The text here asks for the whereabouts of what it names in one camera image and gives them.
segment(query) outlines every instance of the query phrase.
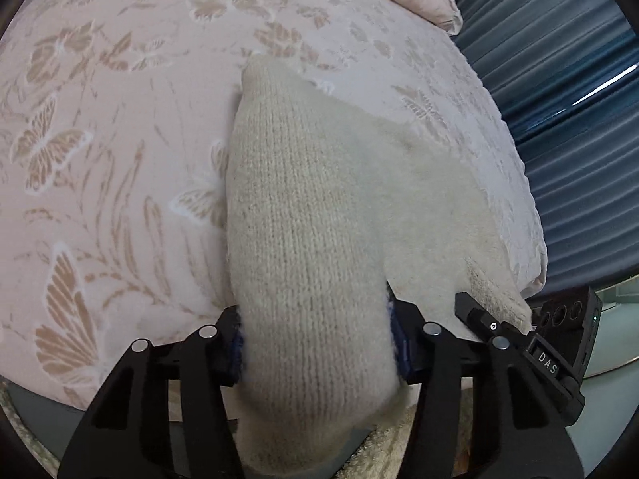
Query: butterfly pattern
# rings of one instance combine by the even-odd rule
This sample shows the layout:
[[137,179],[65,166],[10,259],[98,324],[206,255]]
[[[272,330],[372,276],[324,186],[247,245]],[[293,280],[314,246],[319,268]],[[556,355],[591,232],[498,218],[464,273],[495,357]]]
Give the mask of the butterfly pattern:
[[24,190],[38,196],[51,187],[57,173],[93,139],[93,135],[80,129],[51,131],[56,112],[56,96],[49,95],[11,146],[9,160],[12,163],[26,161],[27,178]]
[[76,28],[63,27],[58,34],[37,41],[25,75],[27,84],[41,85],[53,79],[60,71],[62,58],[69,54],[83,55],[91,47],[97,30],[90,21]]
[[65,386],[95,386],[100,356],[77,262],[62,242],[54,245],[51,262],[42,301],[53,322],[35,330],[36,357]]
[[175,214],[197,225],[213,225],[226,229],[226,169],[229,153],[226,145],[216,143],[211,148],[211,166],[215,173],[210,181],[201,179],[190,189],[173,198],[169,208]]
[[147,68],[158,68],[160,66],[168,66],[171,61],[158,51],[166,43],[164,38],[156,38],[146,43],[140,43],[134,46],[132,50],[140,55],[138,61],[131,67],[132,72],[145,70]]

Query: black mount bracket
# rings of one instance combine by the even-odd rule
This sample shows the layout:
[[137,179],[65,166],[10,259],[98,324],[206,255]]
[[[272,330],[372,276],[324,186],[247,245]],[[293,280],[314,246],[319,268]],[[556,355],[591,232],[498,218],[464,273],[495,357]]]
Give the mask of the black mount bracket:
[[[527,335],[457,294],[456,315],[481,342],[427,323],[417,306],[388,290],[399,373],[422,384],[398,479],[451,477],[461,377],[474,378],[470,470],[462,479],[583,479],[565,427],[585,403],[579,387],[601,313],[592,290],[568,297],[582,307],[578,314],[566,307],[565,325],[557,322],[560,304],[544,305],[549,321]],[[580,338],[572,336],[562,351],[548,342],[575,329]],[[241,350],[238,307],[183,342],[133,342],[82,418],[58,478],[182,479],[173,468],[167,406],[167,381],[179,379],[191,479],[244,479],[220,391],[239,381]]]

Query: floral embroidery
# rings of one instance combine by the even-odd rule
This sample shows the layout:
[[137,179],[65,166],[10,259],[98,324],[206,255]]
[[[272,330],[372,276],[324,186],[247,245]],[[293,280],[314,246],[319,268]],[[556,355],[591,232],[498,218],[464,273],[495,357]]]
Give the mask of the floral embroidery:
[[435,66],[433,57],[423,48],[421,48],[413,38],[406,38],[405,44],[407,50],[404,53],[404,62],[410,68],[415,70],[420,76],[428,78],[428,73]]
[[28,160],[24,190],[39,195],[50,187],[56,174],[71,157],[93,139],[80,129],[67,129],[52,134],[50,127],[56,111],[56,97],[50,95],[31,119],[30,129],[15,139],[10,152],[12,163]]
[[360,43],[366,43],[368,41],[368,37],[366,36],[365,31],[363,31],[362,28],[359,27],[359,25],[357,25],[356,23],[351,22],[350,32],[351,36],[353,36]]
[[293,57],[302,41],[296,28],[288,29],[279,22],[266,23],[267,30],[256,30],[255,38],[268,48],[273,57]]
[[8,158],[11,151],[13,135],[7,129],[0,129],[0,184],[7,182],[6,167],[4,166],[5,158]]
[[405,107],[417,117],[434,139],[442,145],[453,146],[456,144],[459,147],[461,135],[446,123],[437,107],[420,88],[398,86],[393,86],[393,88],[402,95],[401,101]]
[[75,29],[63,28],[58,35],[36,42],[26,75],[27,82],[40,84],[50,81],[60,70],[59,57],[65,52],[81,54],[87,50],[94,32],[93,22],[88,22]]
[[189,0],[189,15],[194,22],[212,22],[226,12],[226,5],[218,0]]
[[111,51],[103,51],[100,54],[100,61],[111,68],[111,70],[124,71],[129,69],[129,63],[124,60],[117,60],[116,58],[126,52],[131,46],[132,33],[127,32],[122,38],[114,44]]
[[242,12],[264,18],[265,20],[269,20],[271,18],[271,13],[261,6],[258,0],[233,0],[233,7],[241,10]]
[[156,40],[149,41],[148,43],[141,43],[133,47],[133,51],[141,54],[141,59],[136,62],[131,71],[136,72],[144,70],[146,68],[157,68],[160,66],[168,66],[171,62],[158,51],[166,43],[164,38],[158,38]]
[[305,18],[311,18],[315,28],[322,28],[330,23],[328,12],[321,7],[301,6],[297,9],[297,13]]
[[386,59],[390,59],[393,57],[391,45],[385,43],[383,41],[375,40],[373,41],[373,46],[377,49],[377,51],[382,54]]

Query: curtain fold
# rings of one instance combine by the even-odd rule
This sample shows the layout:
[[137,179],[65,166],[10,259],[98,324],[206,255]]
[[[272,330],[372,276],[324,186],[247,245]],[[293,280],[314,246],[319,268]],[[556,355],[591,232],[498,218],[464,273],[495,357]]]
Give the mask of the curtain fold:
[[639,270],[639,39],[619,6],[461,0],[459,8],[456,44],[509,125],[541,217],[542,294]]
[[498,107],[605,46],[630,25],[614,0],[460,0],[455,43]]

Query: leaf pattern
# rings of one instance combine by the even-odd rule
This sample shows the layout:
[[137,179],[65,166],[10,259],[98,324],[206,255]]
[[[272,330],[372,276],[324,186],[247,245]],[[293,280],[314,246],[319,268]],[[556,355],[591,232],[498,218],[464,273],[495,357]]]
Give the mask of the leaf pattern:
[[366,43],[368,41],[368,36],[366,36],[365,31],[363,31],[362,27],[357,25],[357,23],[351,22],[350,32],[351,36],[360,43]]
[[386,43],[385,41],[374,40],[373,46],[377,49],[377,51],[382,54],[386,59],[391,59],[392,56],[392,48],[391,45]]
[[89,58],[83,57],[80,60],[80,62],[73,67],[73,70],[71,70],[71,73],[69,74],[69,81],[73,81],[79,73],[85,72],[88,65],[89,65]]
[[53,79],[60,70],[56,60],[56,48],[52,44],[37,46],[31,54],[26,81],[30,84],[40,84]]
[[166,38],[155,38],[154,40],[147,41],[146,43],[140,43],[135,46],[133,50],[141,52],[143,54],[149,54],[160,49],[166,43]]
[[268,48],[273,57],[293,57],[302,41],[296,28],[288,29],[279,22],[266,23],[267,30],[256,30],[254,37]]
[[195,22],[212,22],[226,12],[226,5],[218,0],[189,0],[189,15]]
[[460,135],[453,131],[431,99],[420,88],[393,86],[401,101],[424,124],[431,136],[442,145],[459,147]]
[[322,7],[301,6],[297,9],[297,13],[305,18],[311,18],[315,28],[322,28],[330,23],[328,12]]
[[143,57],[131,67],[132,72],[139,72],[147,68],[158,68],[161,66],[169,66],[171,62],[161,54],[153,54]]
[[0,129],[0,184],[5,184],[7,180],[4,160],[5,158],[10,157],[12,136],[11,131],[7,129]]
[[43,304],[53,325],[36,328],[36,356],[42,369],[62,384],[94,384],[99,355],[82,276],[64,243],[54,245],[51,261]]
[[153,271],[158,284],[166,296],[171,296],[171,286],[166,277],[164,266],[164,232],[162,230],[162,213],[151,196],[145,199],[145,227],[151,237],[153,247]]
[[233,0],[233,7],[242,12],[264,18],[265,20],[269,20],[271,17],[271,13],[260,5],[258,0]]
[[133,33],[131,31],[127,32],[116,44],[114,44],[111,51],[104,50],[100,54],[100,61],[111,68],[114,71],[124,71],[129,69],[129,63],[123,60],[114,60],[114,58],[120,56],[125,53],[129,47],[131,46],[131,38]]
[[92,29],[93,22],[88,22],[82,25],[82,27],[73,30],[65,40],[65,48],[72,50],[76,54],[81,54],[87,50],[93,41]]

